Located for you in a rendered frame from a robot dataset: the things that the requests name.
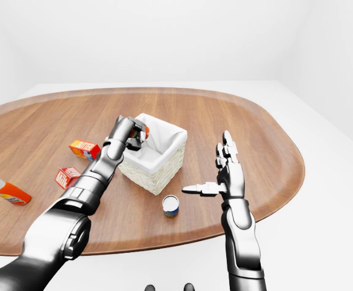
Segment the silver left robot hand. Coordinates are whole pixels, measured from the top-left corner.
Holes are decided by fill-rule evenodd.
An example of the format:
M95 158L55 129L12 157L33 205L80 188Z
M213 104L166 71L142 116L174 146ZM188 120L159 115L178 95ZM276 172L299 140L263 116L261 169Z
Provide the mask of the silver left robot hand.
M132 129L144 130L145 126L145 123L138 119L119 115L110 135L105 139L104 145L112 141L112 139L115 139L121 141L129 150L138 151L142 148L142 143L145 140L141 141L139 139L129 138L129 136Z

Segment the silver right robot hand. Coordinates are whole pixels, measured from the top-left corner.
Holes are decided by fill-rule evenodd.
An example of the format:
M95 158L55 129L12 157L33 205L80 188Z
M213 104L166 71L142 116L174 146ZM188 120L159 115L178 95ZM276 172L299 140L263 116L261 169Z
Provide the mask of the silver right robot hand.
M200 196L216 196L221 194L224 200L244 198L244 173L237 160L238 150L228 130L223 133L223 143L216 146L215 165L218 169L217 182L205 182L182 188L183 193Z

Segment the red tomato sauce tin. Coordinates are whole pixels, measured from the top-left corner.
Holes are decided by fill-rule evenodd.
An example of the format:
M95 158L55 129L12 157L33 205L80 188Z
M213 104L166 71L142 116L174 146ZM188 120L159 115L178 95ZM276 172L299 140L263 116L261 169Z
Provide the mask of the red tomato sauce tin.
M139 139L141 141L144 141L149 137L149 128L148 126L145 126L144 130L138 130L138 129L132 129L129 138L134 138L134 139Z

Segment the white wicker basket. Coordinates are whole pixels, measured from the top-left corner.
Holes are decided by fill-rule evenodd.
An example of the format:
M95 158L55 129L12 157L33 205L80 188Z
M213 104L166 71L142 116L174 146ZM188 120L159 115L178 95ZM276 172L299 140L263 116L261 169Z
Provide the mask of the white wicker basket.
M125 149L120 172L131 181L159 195L183 165L187 131L156 117L136 117L150 129L139 151Z

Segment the red butter box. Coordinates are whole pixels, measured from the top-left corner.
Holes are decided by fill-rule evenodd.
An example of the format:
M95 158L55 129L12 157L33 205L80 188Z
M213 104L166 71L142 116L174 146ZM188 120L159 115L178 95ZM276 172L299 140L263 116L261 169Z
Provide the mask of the red butter box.
M94 161L101 150L98 144L81 139L74 140L69 147L77 157L88 159L90 161Z

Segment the blue and white tin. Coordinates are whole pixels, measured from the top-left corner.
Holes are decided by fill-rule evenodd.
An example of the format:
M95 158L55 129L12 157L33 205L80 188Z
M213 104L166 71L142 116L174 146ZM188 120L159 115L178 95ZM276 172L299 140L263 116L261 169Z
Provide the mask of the blue and white tin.
M168 218L177 216L179 211L179 199L174 195L167 195L163 201L163 212Z

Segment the red milk carton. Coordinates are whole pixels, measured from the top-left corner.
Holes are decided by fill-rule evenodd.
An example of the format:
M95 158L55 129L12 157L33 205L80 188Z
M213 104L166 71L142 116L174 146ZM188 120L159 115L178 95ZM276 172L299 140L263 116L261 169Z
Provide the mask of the red milk carton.
M80 176L81 172L74 167L59 168L55 176L55 182L65 190L74 185Z

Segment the orange bottle with white cap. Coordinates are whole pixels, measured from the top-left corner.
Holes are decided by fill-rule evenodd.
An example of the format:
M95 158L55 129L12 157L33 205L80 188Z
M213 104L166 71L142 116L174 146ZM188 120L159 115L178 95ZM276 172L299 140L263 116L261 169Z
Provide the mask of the orange bottle with white cap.
M0 197L14 205L25 205L31 201L31 196L9 182L0 179Z

